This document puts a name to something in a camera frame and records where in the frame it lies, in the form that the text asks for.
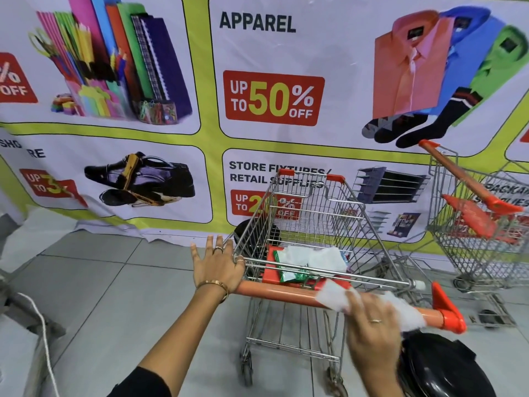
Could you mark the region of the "grey metal frame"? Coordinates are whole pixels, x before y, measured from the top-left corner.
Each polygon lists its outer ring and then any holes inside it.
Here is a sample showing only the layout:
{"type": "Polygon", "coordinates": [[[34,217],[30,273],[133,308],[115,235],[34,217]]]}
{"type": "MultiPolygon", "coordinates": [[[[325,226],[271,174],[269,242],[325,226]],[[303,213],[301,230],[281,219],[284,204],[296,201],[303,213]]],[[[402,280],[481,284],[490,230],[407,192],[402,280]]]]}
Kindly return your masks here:
{"type": "Polygon", "coordinates": [[[73,228],[54,215],[37,208],[11,233],[0,229],[0,397],[41,397],[47,377],[60,397],[50,347],[66,328],[13,285],[15,273],[73,228]]]}

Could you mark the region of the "black sleeve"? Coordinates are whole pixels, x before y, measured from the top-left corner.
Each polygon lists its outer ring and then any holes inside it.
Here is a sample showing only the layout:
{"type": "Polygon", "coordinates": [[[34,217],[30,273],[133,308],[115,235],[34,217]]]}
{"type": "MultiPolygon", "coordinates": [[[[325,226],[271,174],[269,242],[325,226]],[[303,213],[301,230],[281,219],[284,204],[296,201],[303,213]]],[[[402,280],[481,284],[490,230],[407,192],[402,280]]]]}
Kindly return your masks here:
{"type": "Polygon", "coordinates": [[[107,397],[172,397],[172,394],[162,377],[138,366],[107,397]]]}

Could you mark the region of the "person's left hand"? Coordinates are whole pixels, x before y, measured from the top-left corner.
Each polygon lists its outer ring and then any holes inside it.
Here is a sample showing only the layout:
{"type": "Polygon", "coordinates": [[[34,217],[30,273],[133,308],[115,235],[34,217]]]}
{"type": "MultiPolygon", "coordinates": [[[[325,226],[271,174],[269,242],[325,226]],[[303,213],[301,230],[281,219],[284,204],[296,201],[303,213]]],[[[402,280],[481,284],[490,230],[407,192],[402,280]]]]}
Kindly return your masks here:
{"type": "Polygon", "coordinates": [[[224,290],[225,294],[235,292],[242,281],[244,272],[236,272],[234,267],[234,242],[232,238],[226,241],[222,235],[216,237],[213,242],[213,236],[209,235],[206,240],[206,248],[203,260],[202,269],[194,269],[194,283],[195,287],[199,288],[204,285],[218,285],[224,290]],[[217,243],[224,243],[224,253],[222,260],[215,262],[214,247],[217,243]]]}

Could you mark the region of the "black round bin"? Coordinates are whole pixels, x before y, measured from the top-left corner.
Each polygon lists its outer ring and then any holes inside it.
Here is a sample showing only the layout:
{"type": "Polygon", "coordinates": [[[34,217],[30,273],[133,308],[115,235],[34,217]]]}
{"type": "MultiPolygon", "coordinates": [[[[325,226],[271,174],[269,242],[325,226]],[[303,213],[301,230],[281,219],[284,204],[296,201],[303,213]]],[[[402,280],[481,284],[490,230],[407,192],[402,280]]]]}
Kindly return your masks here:
{"type": "Polygon", "coordinates": [[[236,250],[253,259],[267,260],[268,247],[281,244],[281,231],[265,217],[248,219],[234,229],[236,250]]]}

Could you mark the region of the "person's right hand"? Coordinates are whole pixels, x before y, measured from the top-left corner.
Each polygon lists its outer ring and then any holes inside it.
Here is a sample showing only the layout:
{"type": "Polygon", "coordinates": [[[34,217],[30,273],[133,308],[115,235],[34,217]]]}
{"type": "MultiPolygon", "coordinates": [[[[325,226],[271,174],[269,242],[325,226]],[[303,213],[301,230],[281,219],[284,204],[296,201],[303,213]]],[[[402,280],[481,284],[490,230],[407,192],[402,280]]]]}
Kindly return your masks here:
{"type": "Polygon", "coordinates": [[[400,332],[374,325],[359,332],[347,322],[347,345],[361,379],[395,376],[400,356],[400,332]]]}

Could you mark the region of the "printed sale banner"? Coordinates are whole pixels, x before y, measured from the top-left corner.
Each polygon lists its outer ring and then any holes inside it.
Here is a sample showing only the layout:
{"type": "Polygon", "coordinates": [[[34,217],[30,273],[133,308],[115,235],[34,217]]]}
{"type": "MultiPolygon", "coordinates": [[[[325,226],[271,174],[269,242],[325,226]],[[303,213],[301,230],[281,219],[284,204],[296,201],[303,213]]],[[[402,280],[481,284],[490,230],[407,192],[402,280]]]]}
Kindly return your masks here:
{"type": "Polygon", "coordinates": [[[529,166],[529,0],[0,0],[0,216],[203,244],[281,169],[341,175],[382,239],[428,156],[529,166]]]}

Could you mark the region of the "person's left forearm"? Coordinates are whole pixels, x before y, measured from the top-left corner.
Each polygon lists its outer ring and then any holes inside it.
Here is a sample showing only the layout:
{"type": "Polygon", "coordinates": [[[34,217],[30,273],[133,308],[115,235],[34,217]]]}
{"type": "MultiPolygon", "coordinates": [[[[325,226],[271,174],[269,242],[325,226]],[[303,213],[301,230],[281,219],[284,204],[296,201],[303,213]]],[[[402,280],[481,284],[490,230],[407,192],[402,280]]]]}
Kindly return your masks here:
{"type": "Polygon", "coordinates": [[[228,294],[218,285],[196,289],[188,306],[140,361],[158,374],[178,397],[199,343],[216,309],[228,294]]]}

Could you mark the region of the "person's right forearm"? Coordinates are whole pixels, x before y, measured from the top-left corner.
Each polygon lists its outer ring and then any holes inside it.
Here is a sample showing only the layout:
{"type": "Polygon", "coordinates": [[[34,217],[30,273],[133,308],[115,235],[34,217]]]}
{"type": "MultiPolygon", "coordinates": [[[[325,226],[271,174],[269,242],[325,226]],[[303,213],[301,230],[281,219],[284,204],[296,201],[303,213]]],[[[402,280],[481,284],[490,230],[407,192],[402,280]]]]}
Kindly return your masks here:
{"type": "Polygon", "coordinates": [[[362,381],[369,397],[405,397],[395,376],[366,378],[362,381]]]}

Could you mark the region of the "white wipe cloth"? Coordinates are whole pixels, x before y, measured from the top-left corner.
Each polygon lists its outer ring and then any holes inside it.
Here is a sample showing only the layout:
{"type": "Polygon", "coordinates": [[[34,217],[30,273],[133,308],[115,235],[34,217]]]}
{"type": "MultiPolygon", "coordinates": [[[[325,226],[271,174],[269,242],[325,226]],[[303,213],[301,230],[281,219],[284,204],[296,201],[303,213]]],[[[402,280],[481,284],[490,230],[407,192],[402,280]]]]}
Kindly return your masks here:
{"type": "MultiPolygon", "coordinates": [[[[406,300],[397,297],[391,291],[377,294],[378,297],[391,304],[397,312],[401,332],[410,332],[427,327],[427,322],[418,309],[411,306],[406,300]]],[[[336,312],[346,312],[349,308],[347,291],[334,280],[326,281],[316,293],[315,300],[328,309],[336,312]]]]}

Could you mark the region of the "glossy black bin lid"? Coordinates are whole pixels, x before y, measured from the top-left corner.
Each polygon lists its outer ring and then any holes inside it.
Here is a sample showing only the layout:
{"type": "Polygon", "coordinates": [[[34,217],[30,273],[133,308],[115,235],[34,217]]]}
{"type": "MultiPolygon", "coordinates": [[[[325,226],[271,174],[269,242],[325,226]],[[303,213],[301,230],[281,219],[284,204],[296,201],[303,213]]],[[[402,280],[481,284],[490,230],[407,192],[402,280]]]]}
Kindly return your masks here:
{"type": "Polygon", "coordinates": [[[405,397],[497,397],[477,355],[460,340],[415,330],[401,344],[398,379],[405,397]]]}

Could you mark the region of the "green wipes packet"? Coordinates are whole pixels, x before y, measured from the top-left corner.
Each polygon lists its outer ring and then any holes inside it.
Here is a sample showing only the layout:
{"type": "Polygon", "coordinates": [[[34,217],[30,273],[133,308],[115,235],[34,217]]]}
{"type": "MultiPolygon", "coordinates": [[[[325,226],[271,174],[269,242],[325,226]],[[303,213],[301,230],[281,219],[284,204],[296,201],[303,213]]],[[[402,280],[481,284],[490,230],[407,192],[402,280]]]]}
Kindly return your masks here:
{"type": "MultiPolygon", "coordinates": [[[[290,258],[289,252],[286,248],[273,251],[273,255],[276,263],[289,261],[293,264],[293,259],[290,258]]],[[[280,283],[306,283],[307,281],[316,280],[318,278],[316,275],[309,274],[305,269],[294,269],[282,265],[276,265],[276,268],[279,273],[280,283]]]]}

